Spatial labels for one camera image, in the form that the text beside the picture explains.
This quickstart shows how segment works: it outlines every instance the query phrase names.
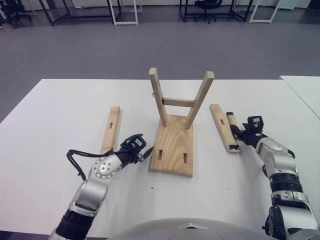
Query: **gray floor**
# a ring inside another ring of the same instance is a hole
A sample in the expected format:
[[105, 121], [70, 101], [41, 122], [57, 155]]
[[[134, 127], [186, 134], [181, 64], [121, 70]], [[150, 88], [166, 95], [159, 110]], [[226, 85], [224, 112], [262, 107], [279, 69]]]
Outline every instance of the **gray floor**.
[[[269, 14], [265, 8], [260, 16]], [[201, 79], [207, 70], [217, 79], [320, 76], [319, 11], [282, 10], [273, 24], [226, 17], [184, 23], [176, 6], [144, 7], [138, 26], [68, 20], [51, 27], [41, 11], [32, 18], [0, 32], [0, 122], [43, 78], [147, 79], [150, 67], [161, 79]], [[0, 238], [21, 239], [17, 234]]]

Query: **white table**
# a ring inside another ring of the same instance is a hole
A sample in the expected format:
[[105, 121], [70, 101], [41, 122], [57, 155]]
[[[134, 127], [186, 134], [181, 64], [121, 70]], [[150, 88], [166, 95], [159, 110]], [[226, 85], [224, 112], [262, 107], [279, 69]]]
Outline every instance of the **white table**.
[[320, 119], [320, 76], [280, 76]]
[[[199, 80], [162, 80], [165, 97], [196, 96]], [[238, 122], [262, 115], [264, 133], [294, 151], [303, 190], [320, 220], [320, 121], [283, 80], [215, 80], [194, 121], [193, 178], [148, 171], [149, 160], [118, 173], [88, 236], [110, 237], [173, 217], [220, 220], [263, 232], [268, 179], [252, 148], [227, 153], [209, 111], [219, 103]], [[154, 144], [159, 114], [148, 80], [43, 79], [0, 124], [0, 230], [49, 234], [81, 183], [68, 149], [99, 153], [110, 107], [121, 107], [116, 146], [143, 133]], [[167, 107], [168, 114], [189, 109]], [[92, 159], [77, 158], [87, 173]]]

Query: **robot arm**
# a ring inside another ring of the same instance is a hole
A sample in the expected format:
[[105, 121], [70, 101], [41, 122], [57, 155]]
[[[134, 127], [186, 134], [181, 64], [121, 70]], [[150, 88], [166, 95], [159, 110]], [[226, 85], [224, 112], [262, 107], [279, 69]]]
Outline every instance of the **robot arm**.
[[[60, 224], [52, 231], [49, 240], [86, 239], [87, 233], [107, 196], [111, 179], [128, 164], [136, 164], [146, 159], [151, 154], [153, 147], [147, 150], [144, 155], [141, 155], [140, 151], [145, 146], [146, 142], [142, 138], [142, 134], [136, 134], [127, 138], [120, 145], [119, 151], [114, 152], [111, 149], [105, 154], [99, 155], [100, 158], [94, 162], [89, 172], [88, 180], [84, 180], [78, 188]], [[75, 152], [82, 156], [89, 154]], [[79, 175], [86, 179], [81, 168], [72, 157], [71, 159], [72, 164], [79, 171]]]
[[244, 131], [236, 125], [230, 127], [241, 141], [255, 148], [264, 162], [262, 171], [270, 181], [272, 206], [262, 227], [265, 233], [280, 240], [319, 237], [317, 219], [299, 180], [295, 154], [262, 133], [261, 116], [248, 117], [243, 126]]

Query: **wooden plank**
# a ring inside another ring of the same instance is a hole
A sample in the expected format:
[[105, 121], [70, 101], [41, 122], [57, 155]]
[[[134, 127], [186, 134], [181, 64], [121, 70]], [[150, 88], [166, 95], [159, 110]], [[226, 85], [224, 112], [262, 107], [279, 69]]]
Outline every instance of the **wooden plank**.
[[222, 112], [219, 104], [211, 104], [210, 110], [225, 149], [230, 153], [239, 153], [239, 145], [236, 143], [231, 132], [230, 125], [227, 122], [228, 120]]
[[170, 105], [170, 106], [193, 108], [195, 106], [196, 101], [195, 100], [187, 100], [187, 99], [163, 97], [162, 103], [164, 105]]
[[226, 118], [228, 119], [229, 125], [236, 125], [239, 127], [236, 117], [232, 111], [228, 111], [226, 113]]
[[168, 125], [158, 127], [149, 170], [193, 176], [194, 127], [184, 128], [185, 116], [168, 115]]
[[204, 101], [205, 96], [206, 96], [207, 92], [209, 91], [209, 88], [210, 88], [214, 79], [215, 79], [215, 74], [213, 71], [207, 71], [205, 73], [203, 81], [200, 86], [200, 89], [195, 97], [194, 107], [191, 108], [188, 116], [186, 117], [186, 121], [184, 124], [185, 129], [189, 129], [191, 124], [193, 123], [193, 121], [199, 111], [199, 108], [200, 108], [202, 102]]
[[105, 127], [102, 147], [101, 147], [102, 154], [109, 151], [115, 145], [119, 114], [120, 114], [119, 106], [111, 107], [108, 122]]
[[150, 68], [149, 77], [151, 80], [154, 98], [159, 111], [162, 126], [166, 127], [168, 122], [167, 113], [165, 106], [162, 104], [162, 91], [159, 83], [158, 71], [155, 67]]

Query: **black chair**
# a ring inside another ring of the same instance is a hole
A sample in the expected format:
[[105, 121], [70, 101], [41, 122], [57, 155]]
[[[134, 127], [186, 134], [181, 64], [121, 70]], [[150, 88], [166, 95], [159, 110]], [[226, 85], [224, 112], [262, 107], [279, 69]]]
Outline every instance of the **black chair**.
[[[194, 20], [196, 22], [198, 22], [198, 18], [202, 17], [204, 18], [204, 21], [206, 21], [208, 19], [208, 24], [210, 23], [211, 19], [209, 17], [209, 14], [207, 13], [207, 10], [211, 10], [211, 9], [217, 9], [218, 7], [220, 7], [222, 4], [222, 0], [197, 0], [194, 5], [196, 5], [197, 7], [204, 9], [204, 13], [199, 13], [197, 15], [194, 15]], [[210, 16], [213, 16], [214, 21], [217, 21], [216, 16], [214, 15], [214, 13], [211, 13]]]
[[22, 4], [21, 0], [4, 0], [6, 5], [3, 1], [0, 1], [1, 8], [8, 16], [8, 21], [11, 22], [12, 19], [15, 19], [15, 23], [18, 25], [21, 18], [28, 19], [31, 22], [31, 16], [28, 14], [19, 14], [25, 13], [25, 6]]

